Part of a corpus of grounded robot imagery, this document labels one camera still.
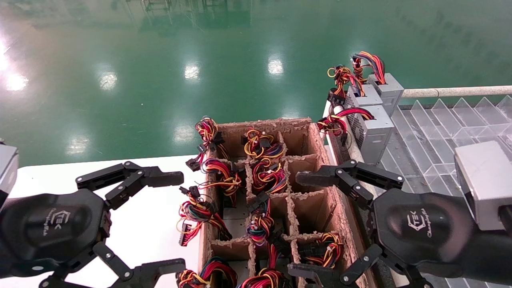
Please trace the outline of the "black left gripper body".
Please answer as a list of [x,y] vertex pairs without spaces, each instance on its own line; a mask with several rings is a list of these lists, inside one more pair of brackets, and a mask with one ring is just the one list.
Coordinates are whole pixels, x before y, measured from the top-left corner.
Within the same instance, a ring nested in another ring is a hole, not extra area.
[[1,209],[1,277],[33,277],[55,270],[75,273],[110,235],[110,211],[95,193],[9,198]]

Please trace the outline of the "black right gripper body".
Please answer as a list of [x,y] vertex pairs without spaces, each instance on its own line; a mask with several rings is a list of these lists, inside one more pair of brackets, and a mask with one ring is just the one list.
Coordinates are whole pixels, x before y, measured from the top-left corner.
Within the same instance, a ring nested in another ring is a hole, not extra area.
[[393,188],[375,198],[373,220],[385,253],[403,266],[441,278],[511,284],[511,237],[479,229],[462,197]]

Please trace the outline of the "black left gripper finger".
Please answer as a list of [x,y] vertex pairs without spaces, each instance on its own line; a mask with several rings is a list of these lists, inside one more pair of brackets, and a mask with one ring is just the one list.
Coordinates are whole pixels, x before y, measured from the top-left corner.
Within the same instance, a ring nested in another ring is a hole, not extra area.
[[117,210],[146,186],[152,188],[179,186],[184,183],[181,171],[163,172],[158,166],[139,166],[125,162],[108,166],[76,179],[78,189],[92,192],[116,184],[105,195],[105,205],[109,210]]
[[93,246],[92,252],[117,275],[112,288],[154,288],[161,276],[181,273],[186,269],[183,258],[150,262],[130,269],[103,242]]

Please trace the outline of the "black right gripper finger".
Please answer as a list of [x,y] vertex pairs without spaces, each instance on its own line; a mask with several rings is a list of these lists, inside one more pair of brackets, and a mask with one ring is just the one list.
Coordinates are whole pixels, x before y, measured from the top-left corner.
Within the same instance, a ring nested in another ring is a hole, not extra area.
[[382,197],[398,198],[404,195],[404,178],[401,175],[354,159],[339,166],[322,165],[315,172],[299,171],[296,182],[302,186],[334,186],[362,209],[373,209],[377,200],[362,183],[382,188]]
[[289,264],[288,273],[291,276],[298,276],[305,279],[314,280],[319,288],[358,288],[356,281],[369,270],[378,259],[389,260],[393,267],[399,265],[399,272],[404,273],[409,284],[403,288],[429,288],[430,282],[421,276],[418,267],[423,262],[431,262],[432,259],[419,259],[416,263],[405,261],[402,264],[393,261],[392,253],[384,250],[379,244],[372,244],[357,260],[351,264],[344,272],[339,272],[323,266],[313,266],[309,264]]

